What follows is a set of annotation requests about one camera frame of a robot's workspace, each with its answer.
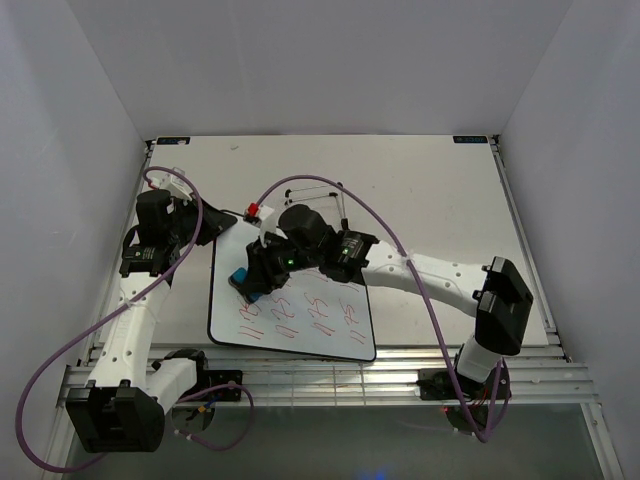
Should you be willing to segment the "blue whiteboard eraser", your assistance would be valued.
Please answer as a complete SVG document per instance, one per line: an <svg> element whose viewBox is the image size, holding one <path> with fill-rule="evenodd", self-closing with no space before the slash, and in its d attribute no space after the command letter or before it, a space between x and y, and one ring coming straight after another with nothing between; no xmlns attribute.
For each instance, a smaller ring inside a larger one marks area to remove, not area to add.
<svg viewBox="0 0 640 480"><path fill-rule="evenodd" d="M229 276L228 283L248 304L255 303L262 296L262 293L248 280L248 272L243 267Z"/></svg>

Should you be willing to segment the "white whiteboard black frame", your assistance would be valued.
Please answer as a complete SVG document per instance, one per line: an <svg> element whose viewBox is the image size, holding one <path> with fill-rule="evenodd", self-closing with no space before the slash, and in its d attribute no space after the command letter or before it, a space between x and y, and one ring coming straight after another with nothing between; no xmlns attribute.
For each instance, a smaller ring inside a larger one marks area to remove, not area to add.
<svg viewBox="0 0 640 480"><path fill-rule="evenodd" d="M228 281L247 268L259 229L243 220L214 243L208 336L216 344L371 362L376 358L367 287L338 283L315 269L250 303Z"/></svg>

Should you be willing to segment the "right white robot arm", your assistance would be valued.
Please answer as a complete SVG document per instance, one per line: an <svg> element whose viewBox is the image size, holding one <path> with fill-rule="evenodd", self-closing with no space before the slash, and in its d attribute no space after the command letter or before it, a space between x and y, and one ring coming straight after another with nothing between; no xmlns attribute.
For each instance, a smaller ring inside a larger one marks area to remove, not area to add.
<svg viewBox="0 0 640 480"><path fill-rule="evenodd" d="M482 265L410 256L371 234L336 230L302 204L281 214L253 206L245 218L259 225L260 234L246 247L246 267L229 283L250 303L283 288L291 273L311 269L342 284L426 293L475 320L451 373L454 390L464 397L487 386L501 358L521 351L533 295L508 259Z"/></svg>

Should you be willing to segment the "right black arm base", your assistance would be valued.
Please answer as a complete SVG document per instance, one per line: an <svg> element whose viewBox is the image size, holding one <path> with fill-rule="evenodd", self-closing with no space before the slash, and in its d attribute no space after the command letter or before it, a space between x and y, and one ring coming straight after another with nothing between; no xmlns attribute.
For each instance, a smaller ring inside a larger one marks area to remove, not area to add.
<svg viewBox="0 0 640 480"><path fill-rule="evenodd" d="M510 387L507 385L509 380L508 371L502 368L498 381L495 381L495 372L496 370L493 370L484 383L457 376L464 399L470 402L489 400L494 384L497 384L497 400L504 400L510 397ZM420 369L416 385L419 387L419 396L422 400L444 401L457 399L453 381L447 369Z"/></svg>

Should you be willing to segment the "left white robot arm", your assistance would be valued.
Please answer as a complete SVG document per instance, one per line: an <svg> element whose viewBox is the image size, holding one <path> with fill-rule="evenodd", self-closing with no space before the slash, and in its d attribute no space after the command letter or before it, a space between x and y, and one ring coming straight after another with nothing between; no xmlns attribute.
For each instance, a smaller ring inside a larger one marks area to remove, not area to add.
<svg viewBox="0 0 640 480"><path fill-rule="evenodd" d="M175 350L152 364L148 356L162 304L173 282L170 269L189 243L205 246L236 224L235 216L167 190L143 192L136 223L123 241L119 300L124 311L111 323L101 356L86 384L65 401L89 453L153 452L165 417L177 401L205 397L212 376L203 351Z"/></svg>

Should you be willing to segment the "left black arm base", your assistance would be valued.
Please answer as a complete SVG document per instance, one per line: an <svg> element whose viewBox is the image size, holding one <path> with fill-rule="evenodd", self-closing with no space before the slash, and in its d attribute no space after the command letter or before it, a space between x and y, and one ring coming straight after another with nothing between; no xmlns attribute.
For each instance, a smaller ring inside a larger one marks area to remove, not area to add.
<svg viewBox="0 0 640 480"><path fill-rule="evenodd" d="M241 385L243 372L210 367L202 350L184 348L171 351L162 359L154 360L151 368L154 372L147 378L148 394L163 407L173 406L185 398L205 402L240 400L239 390L229 387L216 391L210 389L226 384Z"/></svg>

